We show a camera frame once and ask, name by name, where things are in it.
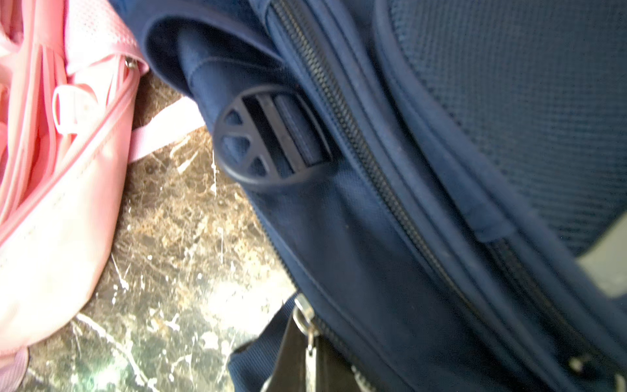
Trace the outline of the pink backpack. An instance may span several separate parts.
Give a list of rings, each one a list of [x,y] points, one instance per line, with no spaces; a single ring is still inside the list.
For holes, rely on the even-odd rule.
[[[201,128],[183,98],[132,126],[137,41],[106,1],[1,4],[1,388],[88,302],[127,165]]]

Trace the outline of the navy blue backpack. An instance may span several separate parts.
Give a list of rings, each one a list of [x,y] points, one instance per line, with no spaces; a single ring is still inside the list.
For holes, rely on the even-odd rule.
[[[115,1],[297,293],[237,391],[623,391],[623,1]]]

